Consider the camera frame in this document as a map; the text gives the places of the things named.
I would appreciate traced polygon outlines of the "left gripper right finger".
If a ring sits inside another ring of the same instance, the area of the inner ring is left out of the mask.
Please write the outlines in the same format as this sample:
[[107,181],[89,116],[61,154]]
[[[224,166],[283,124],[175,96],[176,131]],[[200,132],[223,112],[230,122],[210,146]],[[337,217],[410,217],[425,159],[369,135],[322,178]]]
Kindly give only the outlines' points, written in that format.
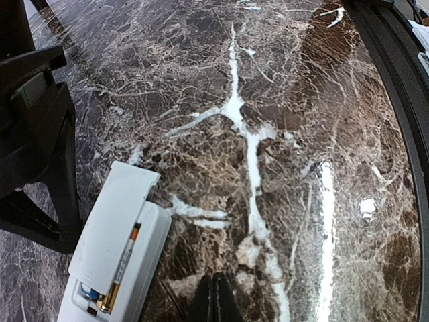
[[214,320],[240,321],[240,313],[228,279],[220,272],[214,275]]

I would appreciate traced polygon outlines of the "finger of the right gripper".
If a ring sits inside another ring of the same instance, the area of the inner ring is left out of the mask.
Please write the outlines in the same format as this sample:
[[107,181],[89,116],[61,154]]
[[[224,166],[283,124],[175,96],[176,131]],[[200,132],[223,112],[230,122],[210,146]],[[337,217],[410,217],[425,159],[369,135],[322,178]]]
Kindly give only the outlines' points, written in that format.
[[47,167],[31,183],[48,188],[58,221],[26,195],[13,191],[1,198],[1,229],[62,254],[71,254],[82,232],[78,207],[75,156],[76,113],[69,104]]

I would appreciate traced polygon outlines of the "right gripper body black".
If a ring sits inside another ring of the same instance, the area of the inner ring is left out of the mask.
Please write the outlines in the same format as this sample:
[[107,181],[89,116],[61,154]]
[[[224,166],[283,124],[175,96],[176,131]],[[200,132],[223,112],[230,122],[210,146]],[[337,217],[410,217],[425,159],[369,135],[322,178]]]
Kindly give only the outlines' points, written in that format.
[[48,168],[71,104],[54,70],[66,66],[61,46],[1,61],[1,196],[34,182]]

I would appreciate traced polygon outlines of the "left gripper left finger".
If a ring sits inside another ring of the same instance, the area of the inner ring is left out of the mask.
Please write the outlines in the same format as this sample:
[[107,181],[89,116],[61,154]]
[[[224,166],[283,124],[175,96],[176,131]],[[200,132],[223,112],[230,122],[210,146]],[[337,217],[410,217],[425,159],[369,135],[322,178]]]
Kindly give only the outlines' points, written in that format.
[[212,277],[205,275],[202,277],[192,302],[193,321],[214,321]]

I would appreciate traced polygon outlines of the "brown battery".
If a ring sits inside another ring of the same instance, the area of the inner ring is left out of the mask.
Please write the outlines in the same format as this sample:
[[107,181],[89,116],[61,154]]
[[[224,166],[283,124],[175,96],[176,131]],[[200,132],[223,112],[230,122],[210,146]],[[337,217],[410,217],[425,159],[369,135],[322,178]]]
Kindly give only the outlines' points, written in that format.
[[110,314],[113,310],[125,270],[127,268],[129,259],[133,251],[133,246],[139,234],[140,227],[141,227],[141,223],[136,223],[133,226],[133,230],[127,241],[127,244],[125,245],[125,249],[119,261],[119,265],[115,271],[115,275],[114,275],[110,290],[106,295],[101,295],[97,300],[97,307],[104,313]]

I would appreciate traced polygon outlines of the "white remote control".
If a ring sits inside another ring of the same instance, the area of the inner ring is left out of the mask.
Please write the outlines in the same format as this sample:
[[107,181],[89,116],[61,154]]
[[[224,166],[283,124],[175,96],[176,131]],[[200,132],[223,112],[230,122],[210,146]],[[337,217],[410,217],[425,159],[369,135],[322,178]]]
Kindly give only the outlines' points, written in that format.
[[70,262],[59,321],[138,321],[172,218],[145,202],[124,221],[90,216]]

